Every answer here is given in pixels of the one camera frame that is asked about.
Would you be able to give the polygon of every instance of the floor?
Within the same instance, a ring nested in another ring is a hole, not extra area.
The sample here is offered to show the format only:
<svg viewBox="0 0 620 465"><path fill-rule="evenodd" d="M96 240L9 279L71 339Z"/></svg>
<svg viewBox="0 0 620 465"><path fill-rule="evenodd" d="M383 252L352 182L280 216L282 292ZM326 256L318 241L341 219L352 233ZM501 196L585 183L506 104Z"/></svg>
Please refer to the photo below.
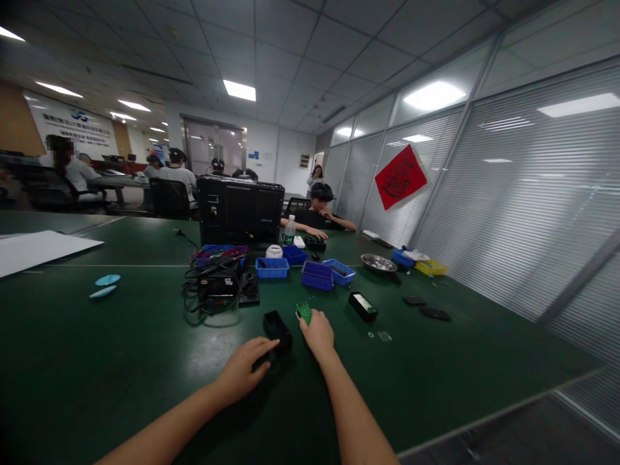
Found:
<svg viewBox="0 0 620 465"><path fill-rule="evenodd" d="M620 445L574 413L557 397L485 425L492 433L476 461L460 437L402 459L402 465L618 465Z"/></svg>

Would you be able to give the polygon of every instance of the white paper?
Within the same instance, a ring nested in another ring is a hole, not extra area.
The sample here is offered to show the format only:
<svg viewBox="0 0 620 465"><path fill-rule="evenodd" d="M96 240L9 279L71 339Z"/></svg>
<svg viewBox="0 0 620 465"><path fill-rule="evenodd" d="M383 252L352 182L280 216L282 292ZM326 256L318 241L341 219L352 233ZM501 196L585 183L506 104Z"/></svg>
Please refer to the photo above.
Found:
<svg viewBox="0 0 620 465"><path fill-rule="evenodd" d="M3 239L0 241L0 278L102 243L54 231Z"/></svg>

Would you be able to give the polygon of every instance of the red diamond sign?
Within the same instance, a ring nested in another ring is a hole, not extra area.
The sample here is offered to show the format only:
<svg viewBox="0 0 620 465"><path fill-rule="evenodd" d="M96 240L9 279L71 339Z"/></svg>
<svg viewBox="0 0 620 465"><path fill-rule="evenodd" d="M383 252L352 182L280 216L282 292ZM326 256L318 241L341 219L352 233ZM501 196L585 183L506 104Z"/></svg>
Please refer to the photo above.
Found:
<svg viewBox="0 0 620 465"><path fill-rule="evenodd" d="M396 155L375 176L375 181L385 210L410 196L427 183L426 176L415 158L411 145Z"/></svg>

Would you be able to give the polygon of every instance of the hand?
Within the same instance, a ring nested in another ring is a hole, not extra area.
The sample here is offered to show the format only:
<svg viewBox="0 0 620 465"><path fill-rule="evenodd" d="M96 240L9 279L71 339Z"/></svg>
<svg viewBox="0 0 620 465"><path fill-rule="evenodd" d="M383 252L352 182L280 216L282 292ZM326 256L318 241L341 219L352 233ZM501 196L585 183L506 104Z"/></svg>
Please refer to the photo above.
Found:
<svg viewBox="0 0 620 465"><path fill-rule="evenodd" d="M317 228L311 228L305 230L308 234L318 237L319 239L329 239L329 236Z"/></svg>
<svg viewBox="0 0 620 465"><path fill-rule="evenodd" d="M312 319L308 326L303 318L299 319L299 329L316 359L320 359L334 350L334 331L329 325L325 313L312 309Z"/></svg>
<svg viewBox="0 0 620 465"><path fill-rule="evenodd" d="M250 339L239 347L226 362L224 370L214 383L222 401L222 408L226 408L248 395L263 379L271 366L263 363L254 373L252 365L260 357L272 350L280 342L279 339L269 340L264 337Z"/></svg>

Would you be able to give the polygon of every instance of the logo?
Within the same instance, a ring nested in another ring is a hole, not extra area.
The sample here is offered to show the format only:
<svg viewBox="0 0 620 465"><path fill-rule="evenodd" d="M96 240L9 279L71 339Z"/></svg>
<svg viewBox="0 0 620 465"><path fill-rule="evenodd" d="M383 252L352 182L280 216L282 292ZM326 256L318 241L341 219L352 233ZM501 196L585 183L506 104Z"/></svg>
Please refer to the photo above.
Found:
<svg viewBox="0 0 620 465"><path fill-rule="evenodd" d="M88 121L88 116L86 116L86 113L82 110L71 110L71 116L73 116L74 119L79 119L85 123Z"/></svg>

